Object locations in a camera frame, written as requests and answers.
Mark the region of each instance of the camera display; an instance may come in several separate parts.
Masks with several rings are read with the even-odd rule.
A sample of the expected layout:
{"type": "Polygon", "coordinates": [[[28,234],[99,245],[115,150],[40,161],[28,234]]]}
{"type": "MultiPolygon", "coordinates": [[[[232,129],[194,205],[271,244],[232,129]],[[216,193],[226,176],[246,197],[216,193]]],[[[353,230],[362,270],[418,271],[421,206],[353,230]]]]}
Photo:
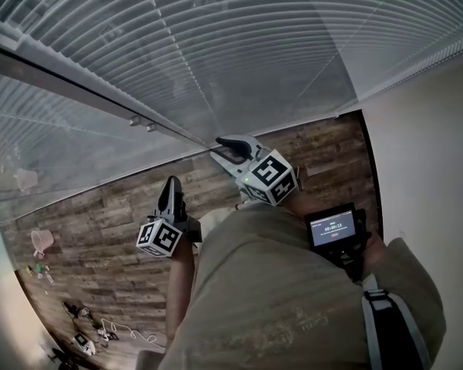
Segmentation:
{"type": "Polygon", "coordinates": [[[323,219],[311,220],[309,223],[314,246],[332,243],[356,234],[351,210],[323,219]]]}

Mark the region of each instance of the gray strap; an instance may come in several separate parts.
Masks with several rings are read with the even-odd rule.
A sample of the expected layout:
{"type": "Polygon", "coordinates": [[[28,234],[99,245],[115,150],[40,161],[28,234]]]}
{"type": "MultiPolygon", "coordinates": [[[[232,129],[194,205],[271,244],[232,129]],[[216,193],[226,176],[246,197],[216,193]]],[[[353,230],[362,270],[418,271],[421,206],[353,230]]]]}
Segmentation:
{"type": "Polygon", "coordinates": [[[367,345],[369,346],[370,368],[372,370],[382,370],[383,362],[380,360],[376,322],[373,319],[372,307],[365,297],[362,297],[362,309],[365,319],[365,332],[367,333],[367,345]]]}
{"type": "MultiPolygon", "coordinates": [[[[362,285],[363,290],[365,292],[370,292],[370,294],[373,296],[385,294],[378,288],[377,280],[373,274],[365,278],[362,282],[362,285]]],[[[414,341],[415,348],[417,349],[418,355],[420,356],[422,368],[424,370],[430,369],[431,357],[427,350],[424,338],[418,330],[418,326],[410,310],[408,309],[408,306],[403,301],[403,299],[396,294],[389,293],[387,296],[393,300],[396,306],[398,306],[400,313],[403,315],[405,323],[407,324],[408,331],[410,332],[411,338],[414,341]]],[[[373,301],[372,305],[375,311],[391,307],[391,303],[388,300],[373,301]]],[[[369,347],[370,367],[372,370],[382,370],[383,366],[380,358],[379,341],[377,340],[376,323],[373,317],[372,307],[370,306],[369,301],[365,298],[365,295],[362,297],[362,309],[363,317],[365,319],[365,329],[367,333],[367,345],[369,347]]]]}
{"type": "Polygon", "coordinates": [[[400,313],[403,315],[403,318],[407,323],[408,331],[410,332],[410,335],[415,343],[415,348],[418,351],[418,356],[420,356],[420,360],[422,361],[422,368],[424,370],[428,370],[429,368],[431,368],[431,356],[429,355],[429,351],[427,350],[424,338],[422,337],[420,330],[418,330],[418,326],[414,320],[413,315],[411,314],[404,300],[400,298],[397,294],[389,293],[388,296],[391,299],[393,299],[394,303],[396,303],[396,305],[400,309],[400,313]]]}

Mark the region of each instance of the white wall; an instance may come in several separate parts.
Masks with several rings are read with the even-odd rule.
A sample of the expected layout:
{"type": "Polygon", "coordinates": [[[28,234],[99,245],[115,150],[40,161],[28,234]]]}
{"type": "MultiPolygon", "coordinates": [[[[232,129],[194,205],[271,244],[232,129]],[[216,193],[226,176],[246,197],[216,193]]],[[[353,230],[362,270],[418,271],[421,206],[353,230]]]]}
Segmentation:
{"type": "Polygon", "coordinates": [[[444,302],[448,332],[434,368],[463,369],[463,56],[358,106],[385,239],[405,239],[444,302]]]}
{"type": "Polygon", "coordinates": [[[48,359],[57,347],[24,294],[0,234],[0,370],[58,368],[48,359]]]}

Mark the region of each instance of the black and white marker cube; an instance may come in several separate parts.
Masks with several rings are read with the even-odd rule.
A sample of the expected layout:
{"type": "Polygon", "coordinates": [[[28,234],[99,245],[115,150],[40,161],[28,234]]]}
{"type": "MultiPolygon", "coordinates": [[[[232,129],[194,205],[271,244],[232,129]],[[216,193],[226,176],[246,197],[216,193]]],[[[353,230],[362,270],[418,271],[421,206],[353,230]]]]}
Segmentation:
{"type": "Polygon", "coordinates": [[[258,163],[251,164],[236,183],[251,197],[275,206],[297,187],[293,167],[279,154],[271,151],[258,163]]]}
{"type": "Polygon", "coordinates": [[[170,257],[182,232],[164,219],[140,227],[136,247],[155,257],[170,257]]]}

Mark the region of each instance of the pink object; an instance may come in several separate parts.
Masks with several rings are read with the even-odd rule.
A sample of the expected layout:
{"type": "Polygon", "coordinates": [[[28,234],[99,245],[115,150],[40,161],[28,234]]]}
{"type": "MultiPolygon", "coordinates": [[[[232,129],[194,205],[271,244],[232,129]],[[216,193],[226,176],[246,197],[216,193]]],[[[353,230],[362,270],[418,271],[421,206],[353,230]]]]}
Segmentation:
{"type": "Polygon", "coordinates": [[[45,249],[53,244],[53,234],[49,230],[33,230],[31,232],[31,241],[34,246],[34,256],[39,254],[39,257],[45,255],[45,249]]]}

